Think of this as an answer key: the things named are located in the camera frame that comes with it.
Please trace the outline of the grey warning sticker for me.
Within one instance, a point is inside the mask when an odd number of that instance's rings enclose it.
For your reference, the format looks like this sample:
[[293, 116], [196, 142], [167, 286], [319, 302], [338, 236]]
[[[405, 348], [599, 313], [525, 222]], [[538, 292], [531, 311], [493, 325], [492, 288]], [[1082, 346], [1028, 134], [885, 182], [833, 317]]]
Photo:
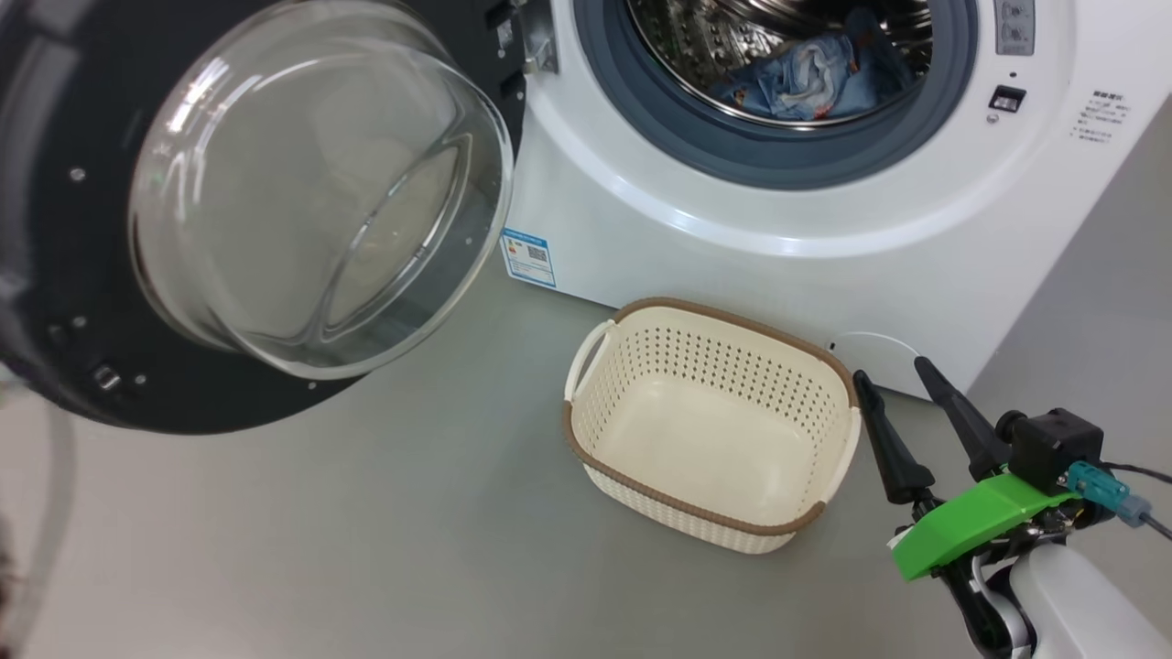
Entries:
[[1036, 50], [1035, 0], [993, 0], [995, 50], [1000, 56], [1033, 56]]

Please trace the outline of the cream perforated laundry basket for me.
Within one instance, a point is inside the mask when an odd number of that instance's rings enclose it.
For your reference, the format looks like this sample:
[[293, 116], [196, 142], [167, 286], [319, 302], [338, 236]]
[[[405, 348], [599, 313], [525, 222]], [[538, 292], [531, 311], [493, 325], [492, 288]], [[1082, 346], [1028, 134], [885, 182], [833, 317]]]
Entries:
[[861, 439], [829, 351], [727, 311], [645, 297], [582, 338], [568, 448], [600, 492], [716, 546], [774, 552], [812, 525]]

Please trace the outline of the stainless steel washing machine drum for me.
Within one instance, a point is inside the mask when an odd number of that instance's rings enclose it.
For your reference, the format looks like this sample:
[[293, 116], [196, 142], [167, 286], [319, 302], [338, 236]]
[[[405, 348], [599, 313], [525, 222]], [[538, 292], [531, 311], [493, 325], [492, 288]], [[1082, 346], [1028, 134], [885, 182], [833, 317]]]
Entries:
[[[927, 0], [626, 0], [642, 43], [684, 91], [720, 113], [784, 129], [812, 131], [849, 124], [907, 98], [926, 79], [933, 54]], [[741, 113], [714, 100], [709, 88], [727, 72], [830, 32], [874, 33], [906, 60], [914, 83], [865, 115], [782, 122]]]

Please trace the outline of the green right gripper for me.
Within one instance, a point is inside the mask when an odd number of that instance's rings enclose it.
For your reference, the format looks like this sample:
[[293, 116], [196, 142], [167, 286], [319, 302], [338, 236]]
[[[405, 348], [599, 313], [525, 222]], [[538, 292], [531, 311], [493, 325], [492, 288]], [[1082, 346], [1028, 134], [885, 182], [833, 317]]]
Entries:
[[[1078, 492], [1063, 489], [1047, 495], [1021, 477], [1001, 474], [1010, 458], [1010, 447], [995, 435], [992, 422], [938, 371], [931, 359], [917, 356], [914, 371], [929, 399], [949, 417], [950, 428], [970, 458], [970, 476], [979, 483], [925, 512], [909, 530], [893, 541], [892, 558], [902, 580], [928, 576], [934, 568], [946, 566], [1037, 514], [1068, 501], [1081, 500]], [[918, 505], [929, 501], [935, 478], [929, 468], [913, 458], [897, 434], [884, 409], [883, 394], [864, 371], [853, 373], [852, 383], [883, 480], [884, 496], [897, 505]]]

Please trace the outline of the blue energy label sticker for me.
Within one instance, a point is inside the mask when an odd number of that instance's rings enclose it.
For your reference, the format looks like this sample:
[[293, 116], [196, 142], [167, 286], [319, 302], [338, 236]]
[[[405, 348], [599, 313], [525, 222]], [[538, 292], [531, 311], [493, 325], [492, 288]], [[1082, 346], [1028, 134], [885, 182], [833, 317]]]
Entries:
[[502, 232], [500, 251], [509, 276], [545, 288], [557, 288], [548, 242], [506, 227]]

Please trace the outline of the grey rubber door gasket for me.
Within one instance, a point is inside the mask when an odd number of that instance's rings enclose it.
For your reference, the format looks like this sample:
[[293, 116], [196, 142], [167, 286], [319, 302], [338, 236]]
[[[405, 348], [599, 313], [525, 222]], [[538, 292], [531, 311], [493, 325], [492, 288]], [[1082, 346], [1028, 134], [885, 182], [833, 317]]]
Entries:
[[979, 55], [977, 0], [927, 0], [934, 48], [907, 98], [812, 131], [754, 124], [691, 96], [642, 43], [624, 0], [570, 0], [582, 54], [604, 95], [657, 150], [725, 182], [817, 190], [883, 172], [924, 147], [959, 107]]

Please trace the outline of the blue patterned garment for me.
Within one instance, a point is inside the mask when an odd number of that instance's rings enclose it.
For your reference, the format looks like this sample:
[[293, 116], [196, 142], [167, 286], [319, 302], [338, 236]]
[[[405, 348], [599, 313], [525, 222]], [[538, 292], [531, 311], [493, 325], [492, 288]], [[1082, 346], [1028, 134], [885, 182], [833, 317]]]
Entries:
[[[803, 118], [784, 101], [790, 61], [804, 49], [824, 49], [851, 57], [852, 75], [831, 113], [822, 118]], [[849, 35], [830, 32], [793, 42], [777, 54], [755, 59], [737, 70], [727, 72], [709, 88], [709, 95], [721, 104], [752, 116], [809, 124], [865, 115], [913, 83], [913, 72], [892, 43], [875, 41], [874, 33]]]

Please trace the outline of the cream white garment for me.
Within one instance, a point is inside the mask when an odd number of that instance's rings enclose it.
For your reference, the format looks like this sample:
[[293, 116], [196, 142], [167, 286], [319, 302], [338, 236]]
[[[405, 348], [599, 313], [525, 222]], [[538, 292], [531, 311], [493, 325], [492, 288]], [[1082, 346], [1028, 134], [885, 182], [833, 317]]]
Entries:
[[784, 101], [803, 118], [822, 118], [831, 113], [852, 75], [850, 56], [824, 49], [804, 49], [790, 61]]

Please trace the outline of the white front-load washing machine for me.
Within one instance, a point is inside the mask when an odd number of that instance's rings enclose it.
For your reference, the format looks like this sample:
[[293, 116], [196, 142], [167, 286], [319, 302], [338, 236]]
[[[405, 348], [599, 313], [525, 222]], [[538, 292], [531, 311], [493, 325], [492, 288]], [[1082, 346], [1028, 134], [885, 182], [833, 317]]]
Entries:
[[[548, 242], [557, 291], [619, 308], [684, 297], [826, 349], [888, 335], [968, 389], [1172, 97], [1172, 0], [1035, 0], [1033, 56], [1000, 56], [993, 0], [950, 118], [883, 172], [765, 190], [699, 172], [604, 95], [570, 0], [558, 74], [527, 76], [507, 227]], [[993, 88], [1026, 89], [1020, 113]]]

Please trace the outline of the round white filter cover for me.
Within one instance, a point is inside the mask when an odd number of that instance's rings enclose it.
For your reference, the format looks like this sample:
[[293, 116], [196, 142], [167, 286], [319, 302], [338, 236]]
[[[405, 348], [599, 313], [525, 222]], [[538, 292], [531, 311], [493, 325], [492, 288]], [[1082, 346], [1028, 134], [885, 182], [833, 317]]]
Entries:
[[866, 372], [872, 383], [884, 389], [928, 400], [914, 367], [920, 354], [895, 338], [873, 332], [845, 332], [829, 338], [826, 351], [849, 371]]

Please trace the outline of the black rimmed glass washer door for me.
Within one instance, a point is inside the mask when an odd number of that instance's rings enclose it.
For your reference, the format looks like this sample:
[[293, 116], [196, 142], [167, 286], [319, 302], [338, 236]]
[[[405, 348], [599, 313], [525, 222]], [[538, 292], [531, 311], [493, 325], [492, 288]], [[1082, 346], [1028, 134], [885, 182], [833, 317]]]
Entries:
[[91, 421], [273, 423], [493, 254], [515, 0], [0, 0], [0, 362]]

